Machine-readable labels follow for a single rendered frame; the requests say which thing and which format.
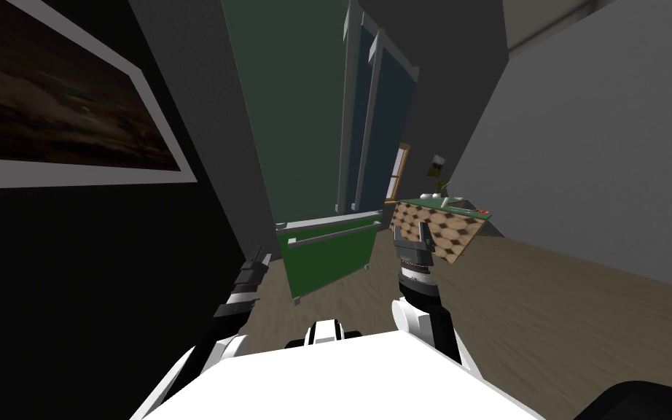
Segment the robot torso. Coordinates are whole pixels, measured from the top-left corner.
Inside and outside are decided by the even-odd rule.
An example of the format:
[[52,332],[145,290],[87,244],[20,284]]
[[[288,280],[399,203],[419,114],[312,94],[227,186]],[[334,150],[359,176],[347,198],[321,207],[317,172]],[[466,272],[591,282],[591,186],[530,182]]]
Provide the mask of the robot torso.
[[217,341],[202,373],[171,394],[185,354],[130,420],[544,420],[402,330],[258,354]]

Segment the dark grey-framed wall picture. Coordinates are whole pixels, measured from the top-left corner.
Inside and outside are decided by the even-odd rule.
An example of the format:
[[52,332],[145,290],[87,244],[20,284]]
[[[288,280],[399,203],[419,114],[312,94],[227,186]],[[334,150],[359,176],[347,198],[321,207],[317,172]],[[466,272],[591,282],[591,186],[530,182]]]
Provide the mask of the dark grey-framed wall picture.
[[0,189],[195,180],[139,67],[44,0],[0,0]]

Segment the patterned table with green top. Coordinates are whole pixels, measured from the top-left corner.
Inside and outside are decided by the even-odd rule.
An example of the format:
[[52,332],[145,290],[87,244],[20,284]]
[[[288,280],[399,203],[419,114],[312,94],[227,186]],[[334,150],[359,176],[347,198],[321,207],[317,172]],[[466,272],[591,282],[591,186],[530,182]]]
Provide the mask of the patterned table with green top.
[[402,237],[419,241],[419,223],[427,222],[434,237],[435,256],[454,263],[491,218],[484,209],[468,207],[466,199],[453,197],[449,185],[441,176],[444,159],[436,156],[428,176],[436,183],[435,191],[420,198],[395,200],[390,229],[401,227]]

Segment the wooden-framed window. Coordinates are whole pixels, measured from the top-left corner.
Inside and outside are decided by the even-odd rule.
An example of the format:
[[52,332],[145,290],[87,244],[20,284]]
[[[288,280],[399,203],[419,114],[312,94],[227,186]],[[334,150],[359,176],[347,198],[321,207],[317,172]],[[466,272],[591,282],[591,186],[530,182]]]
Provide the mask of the wooden-framed window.
[[407,159],[409,150],[410,145],[403,142],[399,144],[399,149],[394,161],[394,167],[391,172],[390,182],[388,184],[385,203],[394,203],[396,200],[397,190],[402,178],[402,173],[404,171],[405,161]]

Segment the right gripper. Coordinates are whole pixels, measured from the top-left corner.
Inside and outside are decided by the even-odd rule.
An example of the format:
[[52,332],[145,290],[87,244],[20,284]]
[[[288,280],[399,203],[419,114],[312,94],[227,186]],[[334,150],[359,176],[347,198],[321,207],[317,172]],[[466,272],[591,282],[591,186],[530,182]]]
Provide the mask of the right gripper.
[[415,266],[433,266],[434,237],[427,222],[419,223],[420,241],[408,241],[402,237],[401,227],[393,228],[394,246],[402,262]]

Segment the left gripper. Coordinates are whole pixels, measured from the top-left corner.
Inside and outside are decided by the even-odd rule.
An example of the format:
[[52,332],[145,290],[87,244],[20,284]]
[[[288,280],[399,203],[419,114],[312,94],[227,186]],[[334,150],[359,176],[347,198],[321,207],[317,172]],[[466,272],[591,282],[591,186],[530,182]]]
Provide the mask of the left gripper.
[[233,291],[256,292],[268,271],[270,258],[271,254],[267,254],[262,246],[256,246],[241,266]]

